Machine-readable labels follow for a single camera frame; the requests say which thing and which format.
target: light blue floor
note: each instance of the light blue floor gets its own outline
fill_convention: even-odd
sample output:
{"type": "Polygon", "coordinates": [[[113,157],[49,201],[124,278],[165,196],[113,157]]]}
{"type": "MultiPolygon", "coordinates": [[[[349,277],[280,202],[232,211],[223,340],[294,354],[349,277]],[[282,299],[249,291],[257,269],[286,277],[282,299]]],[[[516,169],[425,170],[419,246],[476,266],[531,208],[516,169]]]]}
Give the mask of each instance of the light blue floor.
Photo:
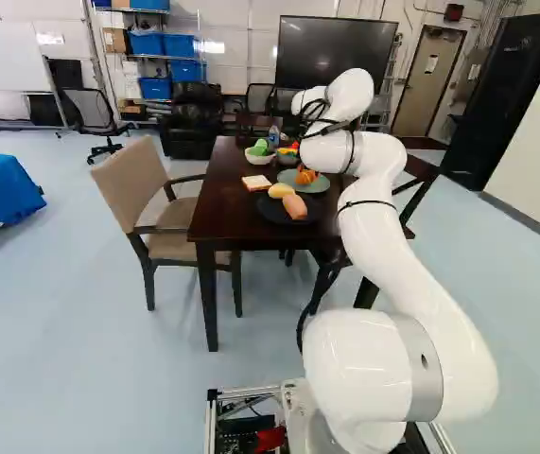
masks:
{"type": "MultiPolygon", "coordinates": [[[[287,269],[276,253],[245,253],[241,320],[220,273],[220,352],[209,354],[194,271],[160,269],[157,310],[145,309],[139,264],[85,163],[103,141],[0,132],[0,152],[19,158],[48,202],[0,230],[3,454],[200,453],[208,388],[302,373],[294,329],[313,261],[299,253],[287,269]]],[[[173,174],[204,169],[166,164],[173,174]]],[[[540,452],[540,236],[444,178],[410,227],[413,249],[484,333],[501,375],[488,415],[446,425],[454,446],[540,452]]],[[[345,271],[323,306],[350,305],[359,277],[345,271]]]]}

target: teal plate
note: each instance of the teal plate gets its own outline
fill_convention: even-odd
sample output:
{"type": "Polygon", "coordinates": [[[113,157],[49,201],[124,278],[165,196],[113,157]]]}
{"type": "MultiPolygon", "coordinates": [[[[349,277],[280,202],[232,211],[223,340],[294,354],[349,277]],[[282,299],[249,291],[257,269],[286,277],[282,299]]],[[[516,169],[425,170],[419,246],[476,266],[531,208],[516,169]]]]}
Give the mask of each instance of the teal plate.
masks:
{"type": "Polygon", "coordinates": [[[318,194],[324,192],[330,187],[330,180],[324,175],[321,175],[314,183],[311,184],[296,184],[295,177],[297,176],[296,168],[289,168],[283,170],[278,174],[278,181],[280,183],[288,184],[297,192],[306,192],[307,194],[318,194]]]}

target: bowl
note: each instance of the bowl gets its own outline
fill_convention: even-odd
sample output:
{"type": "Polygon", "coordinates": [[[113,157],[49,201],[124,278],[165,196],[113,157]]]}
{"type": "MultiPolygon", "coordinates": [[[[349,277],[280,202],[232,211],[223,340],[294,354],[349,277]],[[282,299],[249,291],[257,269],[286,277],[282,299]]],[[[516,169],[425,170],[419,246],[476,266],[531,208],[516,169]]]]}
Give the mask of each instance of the bowl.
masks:
{"type": "Polygon", "coordinates": [[[249,163],[251,163],[254,166],[265,166],[269,164],[271,160],[273,159],[273,157],[275,156],[274,153],[268,154],[266,156],[255,156],[253,154],[249,154],[249,150],[251,148],[252,147],[249,147],[244,150],[244,156],[247,158],[247,161],[249,161],[249,163]]]}
{"type": "Polygon", "coordinates": [[[296,166],[299,164],[299,155],[277,153],[278,162],[283,166],[296,166]]]}

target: potato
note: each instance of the potato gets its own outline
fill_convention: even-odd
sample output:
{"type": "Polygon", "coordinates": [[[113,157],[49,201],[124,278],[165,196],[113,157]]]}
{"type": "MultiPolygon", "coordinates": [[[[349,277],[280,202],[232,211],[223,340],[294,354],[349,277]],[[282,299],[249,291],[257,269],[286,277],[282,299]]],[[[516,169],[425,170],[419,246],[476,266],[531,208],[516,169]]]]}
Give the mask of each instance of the potato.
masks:
{"type": "Polygon", "coordinates": [[[268,189],[268,195],[273,199],[282,199],[284,196],[294,194],[295,190],[284,183],[276,183],[268,189]]]}

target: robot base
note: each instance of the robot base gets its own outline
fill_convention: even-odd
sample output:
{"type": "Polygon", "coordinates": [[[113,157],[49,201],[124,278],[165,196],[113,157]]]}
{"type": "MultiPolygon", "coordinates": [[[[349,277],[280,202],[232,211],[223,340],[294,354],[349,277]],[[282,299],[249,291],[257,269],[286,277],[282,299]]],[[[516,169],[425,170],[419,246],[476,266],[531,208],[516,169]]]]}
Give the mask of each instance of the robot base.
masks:
{"type": "MultiPolygon", "coordinates": [[[[288,444],[292,452],[305,454],[351,454],[333,437],[330,427],[318,410],[307,382],[300,378],[282,384],[283,409],[287,421],[288,444]]],[[[403,441],[406,423],[366,423],[357,438],[356,453],[386,454],[403,441]]]]}
{"type": "MultiPolygon", "coordinates": [[[[307,382],[303,378],[287,380],[281,385],[209,390],[206,404],[204,454],[219,453],[216,441],[220,421],[236,416],[240,411],[267,399],[273,399],[280,404],[279,411],[271,417],[278,423],[283,421],[281,424],[286,425],[287,452],[290,454],[351,454],[333,440],[332,433],[324,417],[318,411],[307,382]]],[[[381,433],[380,437],[375,438],[376,442],[385,441],[385,433],[389,433],[393,428],[393,430],[397,430],[397,434],[392,434],[392,437],[395,437],[395,442],[391,440],[388,442],[402,443],[392,451],[392,454],[429,454],[416,425],[408,423],[405,438],[401,439],[400,424],[404,425],[405,423],[373,424],[373,427],[380,430],[381,433]]],[[[373,428],[368,428],[368,430],[369,433],[375,432],[373,428]]],[[[456,454],[454,449],[447,448],[445,443],[440,443],[443,438],[439,436],[440,433],[435,432],[433,428],[432,432],[444,454],[456,454]]],[[[386,451],[369,450],[367,452],[385,453],[386,451]]]]}

